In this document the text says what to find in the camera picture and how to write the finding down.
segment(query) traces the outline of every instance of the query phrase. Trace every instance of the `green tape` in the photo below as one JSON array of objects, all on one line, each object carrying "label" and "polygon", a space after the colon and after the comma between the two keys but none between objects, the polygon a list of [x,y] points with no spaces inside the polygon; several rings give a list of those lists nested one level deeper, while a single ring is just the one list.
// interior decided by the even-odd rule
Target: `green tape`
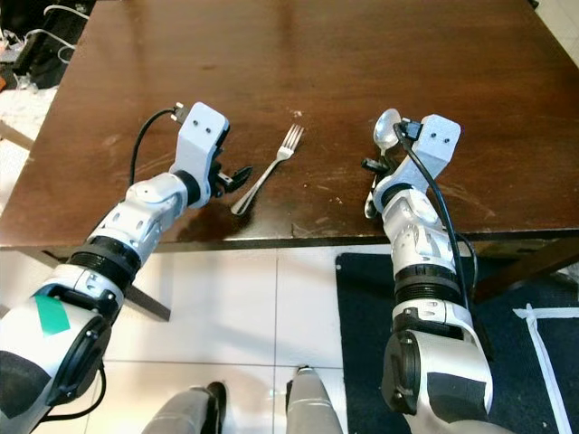
[{"label": "green tape", "polygon": [[44,336],[56,335],[71,328],[61,300],[47,296],[34,296]]}]

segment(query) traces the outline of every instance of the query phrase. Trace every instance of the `dark brown table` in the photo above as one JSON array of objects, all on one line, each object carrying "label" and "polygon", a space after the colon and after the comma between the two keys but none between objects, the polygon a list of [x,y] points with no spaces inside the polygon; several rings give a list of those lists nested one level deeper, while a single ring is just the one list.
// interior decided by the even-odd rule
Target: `dark brown table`
[{"label": "dark brown table", "polygon": [[[458,230],[579,234],[579,70],[527,0],[127,0],[97,3],[0,246],[66,256],[124,195],[143,121],[197,100],[231,121],[230,172],[261,173],[292,123],[307,132],[248,217],[229,212],[242,190],[188,212],[161,250],[384,242],[360,161],[390,107],[462,125],[440,177]],[[170,166],[176,133],[168,119],[151,128],[138,179]]]}]

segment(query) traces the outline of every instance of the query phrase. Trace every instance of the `cable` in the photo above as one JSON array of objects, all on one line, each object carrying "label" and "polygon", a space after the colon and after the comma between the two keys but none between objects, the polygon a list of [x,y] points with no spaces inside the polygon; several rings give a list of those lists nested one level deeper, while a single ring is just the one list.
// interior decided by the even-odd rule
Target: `cable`
[{"label": "cable", "polygon": [[175,113],[175,108],[164,108],[162,110],[159,110],[157,113],[155,113],[153,116],[151,116],[147,120],[147,122],[145,122],[143,124],[143,127],[141,127],[140,131],[138,132],[137,140],[135,140],[135,145],[133,146],[133,155],[130,158],[130,169],[128,172],[128,186],[129,187],[135,183],[135,165],[137,164],[138,149],[141,146],[141,141],[143,140],[145,133],[147,133],[148,128],[153,124],[153,122],[155,122],[161,116],[169,114],[169,113],[170,114]]},{"label": "cable", "polygon": [[460,232],[456,232],[456,236],[467,245],[470,257],[472,258],[472,285],[470,285],[469,291],[469,299],[472,301],[474,300],[477,283],[479,282],[479,258],[477,257],[477,252],[474,250],[474,246],[464,235]]},{"label": "cable", "polygon": [[100,394],[99,394],[99,398],[95,401],[94,404],[92,404],[88,409],[83,410],[83,411],[79,411],[78,413],[58,414],[58,415],[54,415],[54,416],[44,416],[41,419],[40,423],[53,422],[56,420],[78,419],[78,418],[81,418],[82,416],[86,416],[91,411],[93,411],[97,407],[99,407],[100,403],[105,398],[105,393],[107,392],[107,375],[105,374],[105,365],[102,362],[100,363],[100,366],[99,366],[99,373],[100,373]]},{"label": "cable", "polygon": [[82,12],[77,11],[76,9],[72,9],[71,7],[67,7],[67,6],[60,6],[60,5],[50,5],[50,6],[46,6],[44,8],[44,15],[46,15],[47,12],[51,11],[52,9],[62,9],[63,11],[69,11],[72,12],[73,14],[76,14],[82,18],[84,18],[85,20],[89,19],[88,15],[83,14]]},{"label": "cable", "polygon": [[48,34],[50,37],[52,37],[53,39],[55,39],[56,41],[60,42],[62,45],[66,45],[69,48],[72,48],[73,50],[76,48],[75,45],[72,45],[69,42],[64,41],[62,38],[59,38],[58,36],[56,36],[54,33],[50,33],[44,29],[34,29],[31,30],[30,32],[28,32],[25,36],[24,36],[24,43],[28,42],[28,38],[33,35],[33,34],[37,34],[37,33],[44,33],[44,34]]},{"label": "cable", "polygon": [[412,150],[412,144],[409,143],[410,140],[404,136],[404,132],[401,128],[401,123],[394,124],[394,133],[398,138],[398,141],[402,144],[404,151],[406,154],[413,160],[414,164],[426,179],[428,185],[432,188],[432,192],[434,193],[434,198],[436,199],[436,203],[438,204],[438,208],[441,214],[441,220],[444,226],[446,227],[446,232],[449,234],[449,241],[451,242],[452,248],[452,257],[454,258],[454,267],[456,268],[456,274],[459,278],[460,283],[460,290],[462,295],[462,301],[464,306],[468,309],[469,308],[469,295],[464,283],[464,272],[462,270],[462,261],[460,260],[460,251],[459,251],[459,244],[456,241],[456,232],[454,231],[454,226],[452,224],[451,215],[449,214],[449,210],[446,206],[446,202],[444,201],[444,197],[442,196],[441,189],[436,184],[436,181],[432,178],[431,174],[428,172],[428,169],[424,166],[420,158],[414,153]]},{"label": "cable", "polygon": [[74,49],[72,49],[71,47],[67,47],[66,45],[64,45],[64,46],[62,46],[61,48],[59,48],[59,49],[58,49],[58,52],[56,53],[56,57],[58,57],[58,60],[61,61],[62,63],[64,63],[65,65],[68,65],[68,64],[71,62],[71,60],[70,60],[70,59],[69,59],[69,60],[66,60],[66,59],[63,59],[63,58],[62,58],[62,56],[61,56],[62,50],[73,50],[73,51],[74,51]]}]

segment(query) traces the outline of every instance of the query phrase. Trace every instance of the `fork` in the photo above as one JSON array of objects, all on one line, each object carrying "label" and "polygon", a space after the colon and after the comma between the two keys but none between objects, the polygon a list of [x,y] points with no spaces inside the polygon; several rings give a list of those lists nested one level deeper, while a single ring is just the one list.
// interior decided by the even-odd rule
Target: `fork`
[{"label": "fork", "polygon": [[278,149],[278,154],[275,160],[270,164],[267,170],[260,176],[257,183],[239,200],[232,206],[232,213],[235,215],[244,215],[250,204],[255,197],[255,194],[260,189],[261,185],[265,182],[268,176],[271,174],[273,169],[281,163],[282,161],[289,160],[293,156],[293,152],[298,146],[299,139],[301,138],[304,128],[299,125],[293,124],[286,135],[286,138],[281,142],[280,149]]}]

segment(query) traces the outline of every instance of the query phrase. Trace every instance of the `floor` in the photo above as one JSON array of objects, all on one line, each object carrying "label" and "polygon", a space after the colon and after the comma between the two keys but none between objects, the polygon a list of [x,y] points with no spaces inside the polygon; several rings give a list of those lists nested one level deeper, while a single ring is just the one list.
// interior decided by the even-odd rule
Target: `floor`
[{"label": "floor", "polygon": [[[579,1],[540,3],[539,16],[579,65]],[[0,116],[17,127],[15,99],[34,107],[22,131],[35,138],[54,92],[2,92]],[[0,212],[27,157],[0,141]],[[215,380],[229,392],[225,433],[282,433],[286,382],[303,363],[317,368],[347,432],[334,270],[344,251],[389,247],[154,254],[137,285],[172,307],[171,320],[124,308],[105,357],[104,402],[89,416],[46,423],[35,433],[139,433],[171,396]],[[0,252],[0,305],[22,301],[49,273],[18,252]],[[88,407],[98,383],[54,414]]]}]

